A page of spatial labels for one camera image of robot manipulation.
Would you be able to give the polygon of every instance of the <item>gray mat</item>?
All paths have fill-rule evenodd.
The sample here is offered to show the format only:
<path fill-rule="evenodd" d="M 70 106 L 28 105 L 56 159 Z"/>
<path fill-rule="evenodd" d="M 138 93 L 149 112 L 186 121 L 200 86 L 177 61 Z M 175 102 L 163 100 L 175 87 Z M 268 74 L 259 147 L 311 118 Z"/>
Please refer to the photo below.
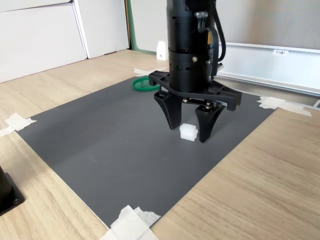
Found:
<path fill-rule="evenodd" d="M 273 112 L 243 94 L 206 143 L 180 139 L 134 78 L 32 117 L 18 134 L 109 227 L 126 205 L 165 215 Z M 182 122 L 198 125 L 195 105 Z"/>

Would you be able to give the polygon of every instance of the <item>white plastic block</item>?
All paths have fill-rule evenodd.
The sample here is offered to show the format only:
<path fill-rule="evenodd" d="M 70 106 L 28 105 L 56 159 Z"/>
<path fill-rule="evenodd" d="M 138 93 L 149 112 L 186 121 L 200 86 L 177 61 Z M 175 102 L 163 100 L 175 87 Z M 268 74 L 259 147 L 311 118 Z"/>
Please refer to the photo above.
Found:
<path fill-rule="evenodd" d="M 182 139 L 194 142 L 198 135 L 198 129 L 194 125 L 184 123 L 180 126 L 180 135 Z"/>
<path fill-rule="evenodd" d="M 156 59 L 166 61 L 169 59 L 167 45 L 164 41 L 158 43 L 156 49 Z"/>

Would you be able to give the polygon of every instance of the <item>white cabinet door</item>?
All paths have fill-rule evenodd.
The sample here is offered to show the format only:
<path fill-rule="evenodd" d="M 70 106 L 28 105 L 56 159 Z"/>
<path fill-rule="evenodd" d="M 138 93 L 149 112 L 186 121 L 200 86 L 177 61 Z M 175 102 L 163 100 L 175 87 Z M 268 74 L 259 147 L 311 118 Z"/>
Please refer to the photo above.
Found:
<path fill-rule="evenodd" d="M 0 13 L 0 83 L 85 60 L 71 3 Z"/>
<path fill-rule="evenodd" d="M 70 0 L 0 0 L 0 13 L 68 2 Z"/>
<path fill-rule="evenodd" d="M 88 58 L 129 48 L 124 0 L 74 0 Z"/>

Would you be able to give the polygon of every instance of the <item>wood grain surface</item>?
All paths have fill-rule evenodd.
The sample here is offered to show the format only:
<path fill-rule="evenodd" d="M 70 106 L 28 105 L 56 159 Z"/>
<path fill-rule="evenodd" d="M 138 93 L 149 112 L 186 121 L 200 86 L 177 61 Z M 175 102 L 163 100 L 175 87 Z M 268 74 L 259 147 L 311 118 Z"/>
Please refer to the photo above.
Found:
<path fill-rule="evenodd" d="M 167 67 L 124 50 L 0 84 L 0 129 L 135 76 Z M 319 240 L 320 112 L 282 109 L 240 143 L 153 228 L 160 240 Z M 0 137 L 0 165 L 25 203 L 0 217 L 1 240 L 95 239 L 108 228 L 20 138 Z"/>

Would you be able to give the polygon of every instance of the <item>white bottle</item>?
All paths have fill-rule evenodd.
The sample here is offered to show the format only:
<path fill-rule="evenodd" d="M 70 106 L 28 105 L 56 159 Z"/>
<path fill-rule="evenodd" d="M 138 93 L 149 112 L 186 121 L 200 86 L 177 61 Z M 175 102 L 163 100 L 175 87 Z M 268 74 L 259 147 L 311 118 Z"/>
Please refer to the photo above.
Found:
<path fill-rule="evenodd" d="M 169 59 L 168 48 L 164 41 L 159 41 L 156 49 L 156 59 L 167 61 Z"/>

